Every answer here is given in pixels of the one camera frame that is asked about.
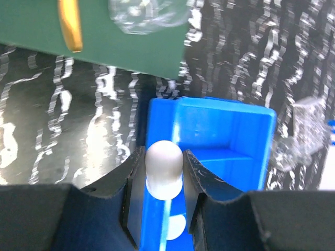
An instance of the white cylindrical object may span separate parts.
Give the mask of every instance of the white cylindrical object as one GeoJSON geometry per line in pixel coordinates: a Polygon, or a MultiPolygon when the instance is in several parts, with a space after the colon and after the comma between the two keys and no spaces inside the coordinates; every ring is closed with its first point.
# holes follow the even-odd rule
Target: white cylindrical object
{"type": "Polygon", "coordinates": [[[159,200],[171,200],[183,187],[183,153],[176,144],[162,140],[146,153],[147,189],[159,200]]]}
{"type": "Polygon", "coordinates": [[[171,241],[177,239],[184,232],[186,227],[186,218],[184,215],[174,215],[169,217],[169,229],[166,239],[171,241]]]}

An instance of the blue plastic bin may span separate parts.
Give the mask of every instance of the blue plastic bin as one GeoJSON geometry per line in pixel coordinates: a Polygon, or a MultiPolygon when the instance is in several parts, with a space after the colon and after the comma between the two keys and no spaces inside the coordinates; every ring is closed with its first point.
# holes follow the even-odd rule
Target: blue plastic bin
{"type": "MultiPolygon", "coordinates": [[[[335,120],[330,120],[328,122],[328,125],[331,127],[330,128],[331,134],[335,134],[335,120]]],[[[331,138],[331,145],[335,145],[335,141],[333,140],[333,138],[331,138]]]]}
{"type": "MultiPolygon", "coordinates": [[[[160,140],[170,140],[182,151],[190,149],[206,168],[234,187],[242,191],[260,190],[264,186],[275,120],[274,110],[238,101],[186,97],[153,99],[146,147],[160,140]]],[[[171,205],[168,207],[170,216],[185,214],[183,192],[167,203],[171,205]]],[[[145,201],[143,221],[150,222],[150,227],[147,223],[142,225],[142,250],[193,249],[187,230],[179,238],[166,242],[168,217],[154,219],[152,210],[154,207],[145,201]],[[149,245],[149,236],[155,238],[153,242],[159,242],[159,246],[149,245]]]]}

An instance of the plastic packaging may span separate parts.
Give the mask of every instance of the plastic packaging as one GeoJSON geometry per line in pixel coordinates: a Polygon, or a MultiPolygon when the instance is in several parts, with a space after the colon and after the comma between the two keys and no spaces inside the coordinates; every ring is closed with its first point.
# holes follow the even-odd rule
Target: plastic packaging
{"type": "Polygon", "coordinates": [[[325,101],[307,97],[293,105],[294,135],[273,142],[270,162],[288,172],[299,164],[309,166],[312,154],[328,144],[330,126],[325,123],[325,101]]]}
{"type": "Polygon", "coordinates": [[[187,0],[109,0],[110,17],[128,34],[150,34],[188,21],[187,0]]]}

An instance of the green board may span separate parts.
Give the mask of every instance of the green board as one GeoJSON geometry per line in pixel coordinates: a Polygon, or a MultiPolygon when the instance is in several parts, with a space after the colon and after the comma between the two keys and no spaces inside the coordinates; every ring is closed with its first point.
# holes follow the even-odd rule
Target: green board
{"type": "Polygon", "coordinates": [[[82,52],[71,53],[65,45],[57,0],[0,0],[0,43],[177,78],[187,25],[129,35],[110,19],[108,0],[79,0],[79,6],[82,52]]]}

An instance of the white egg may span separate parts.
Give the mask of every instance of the white egg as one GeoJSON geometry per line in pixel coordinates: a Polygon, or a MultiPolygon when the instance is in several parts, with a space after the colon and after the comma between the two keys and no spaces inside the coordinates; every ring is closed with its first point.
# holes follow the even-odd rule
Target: white egg
{"type": "Polygon", "coordinates": [[[158,141],[146,153],[147,189],[159,200],[171,200],[182,190],[183,153],[171,141],[158,141]]]}

